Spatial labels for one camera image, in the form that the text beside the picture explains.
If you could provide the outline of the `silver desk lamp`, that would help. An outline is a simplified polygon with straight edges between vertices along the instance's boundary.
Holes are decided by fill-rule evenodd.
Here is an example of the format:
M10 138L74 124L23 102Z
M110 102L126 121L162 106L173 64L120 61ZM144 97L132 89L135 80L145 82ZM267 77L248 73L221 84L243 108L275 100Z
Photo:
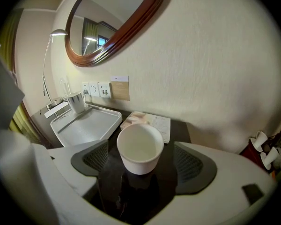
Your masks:
M67 36L67 35L68 35L68 33L63 29L56 29L56 30L52 31L49 35L49 40L48 40L47 48L46 48L45 55L44 55L43 70L42 70L43 95L44 95L44 97L47 96L48 99L49 99L49 103L46 105L46 108L48 110L50 110L50 109L56 107L57 105L61 104L63 99L61 97L52 99L51 95L48 91L46 79L45 79L45 74L44 74L47 52L48 52L50 43L53 41L53 37Z

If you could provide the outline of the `dark wooden desk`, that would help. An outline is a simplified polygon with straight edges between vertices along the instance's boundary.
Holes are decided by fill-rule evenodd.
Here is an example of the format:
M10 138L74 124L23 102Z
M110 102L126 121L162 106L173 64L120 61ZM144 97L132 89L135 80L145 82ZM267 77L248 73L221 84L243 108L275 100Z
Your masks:
M173 165L173 143L191 141L185 122L171 120L170 142L164 146L156 168L147 175L125 169L116 141L118 127L108 142L108 159L94 186L83 197L99 210L133 225L142 225L158 214L175 195L177 172Z

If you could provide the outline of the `white printed card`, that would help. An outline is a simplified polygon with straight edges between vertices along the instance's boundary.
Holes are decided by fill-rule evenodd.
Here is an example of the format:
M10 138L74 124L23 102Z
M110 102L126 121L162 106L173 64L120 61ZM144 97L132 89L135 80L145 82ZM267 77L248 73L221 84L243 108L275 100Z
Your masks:
M168 144L170 141L170 118L153 115L144 112L132 112L120 125L121 130L134 124L149 124L155 127L162 135L164 143Z

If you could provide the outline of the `oval wooden framed mirror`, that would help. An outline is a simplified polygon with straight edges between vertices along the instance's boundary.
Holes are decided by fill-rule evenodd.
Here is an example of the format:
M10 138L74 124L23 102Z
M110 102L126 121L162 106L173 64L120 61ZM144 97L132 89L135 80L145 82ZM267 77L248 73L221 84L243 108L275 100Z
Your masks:
M90 67L102 63L115 55L122 47L149 22L155 15L163 0L144 0L128 20L119 28L118 31L102 47L88 55L78 55L72 48L70 42L70 27L74 13L82 0L77 0L70 11L65 31L65 49L70 61L78 67Z

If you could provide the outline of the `white notepad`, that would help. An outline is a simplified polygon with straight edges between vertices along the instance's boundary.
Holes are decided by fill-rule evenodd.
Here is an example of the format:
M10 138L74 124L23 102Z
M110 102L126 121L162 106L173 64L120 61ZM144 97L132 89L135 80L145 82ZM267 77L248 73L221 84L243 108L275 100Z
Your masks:
M46 118L49 118L50 116L52 116L53 114L55 114L56 112L58 112L59 110L63 109L64 107L66 107L68 105L68 102L62 102L59 105L53 107L52 109L48 110L47 112L44 113L44 116Z

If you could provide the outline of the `green curtain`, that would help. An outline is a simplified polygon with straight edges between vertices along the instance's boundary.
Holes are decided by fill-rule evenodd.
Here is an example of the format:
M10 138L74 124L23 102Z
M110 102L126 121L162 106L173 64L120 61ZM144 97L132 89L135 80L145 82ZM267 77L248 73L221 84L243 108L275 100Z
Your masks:
M0 58L11 72L15 82L17 82L15 72L15 42L22 13L22 8L12 10L0 30ZM25 110L23 102L17 107L10 122L9 129L24 135L32 143L40 142L38 134L29 121L28 112Z

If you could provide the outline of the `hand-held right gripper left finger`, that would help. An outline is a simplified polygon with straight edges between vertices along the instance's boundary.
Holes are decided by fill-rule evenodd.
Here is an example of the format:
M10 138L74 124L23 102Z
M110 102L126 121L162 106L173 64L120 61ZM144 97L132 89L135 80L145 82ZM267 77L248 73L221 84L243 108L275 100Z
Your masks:
M48 150L58 170L80 196L96 185L108 158L108 141L96 140L71 147Z

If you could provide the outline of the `white rectangular tray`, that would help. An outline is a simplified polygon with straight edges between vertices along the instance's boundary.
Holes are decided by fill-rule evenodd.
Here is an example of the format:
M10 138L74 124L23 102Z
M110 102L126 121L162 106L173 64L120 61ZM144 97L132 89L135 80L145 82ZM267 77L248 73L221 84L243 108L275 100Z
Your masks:
M76 114L68 109L51 121L51 128L64 147L96 140L107 140L122 122L120 112L95 105L85 105L85 111Z

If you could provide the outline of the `group of white cups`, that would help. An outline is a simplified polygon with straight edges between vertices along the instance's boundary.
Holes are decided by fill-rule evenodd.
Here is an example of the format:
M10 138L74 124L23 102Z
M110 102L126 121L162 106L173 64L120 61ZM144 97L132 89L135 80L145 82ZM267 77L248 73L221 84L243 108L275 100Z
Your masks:
M263 151L265 152L266 155L270 152L270 149L273 146L273 140L274 140L274 136L268 138L268 140L263 145L261 145L261 148L263 149ZM267 173L271 173L274 170L273 165L271 165L270 170L267 170L264 167L262 160L260 158L260 153L254 148L251 141L249 141L248 145L243 149L243 151L240 153L240 155L249 159L254 164L256 164L258 167L260 167L264 171L266 171Z

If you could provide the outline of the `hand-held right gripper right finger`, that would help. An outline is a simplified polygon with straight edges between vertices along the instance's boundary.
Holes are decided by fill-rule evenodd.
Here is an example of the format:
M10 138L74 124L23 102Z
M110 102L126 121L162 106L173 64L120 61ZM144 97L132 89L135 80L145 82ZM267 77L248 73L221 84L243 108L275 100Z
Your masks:
M174 143L177 187L170 202L182 210L244 210L249 202L242 187L256 185L271 194L275 181L249 159L185 142Z

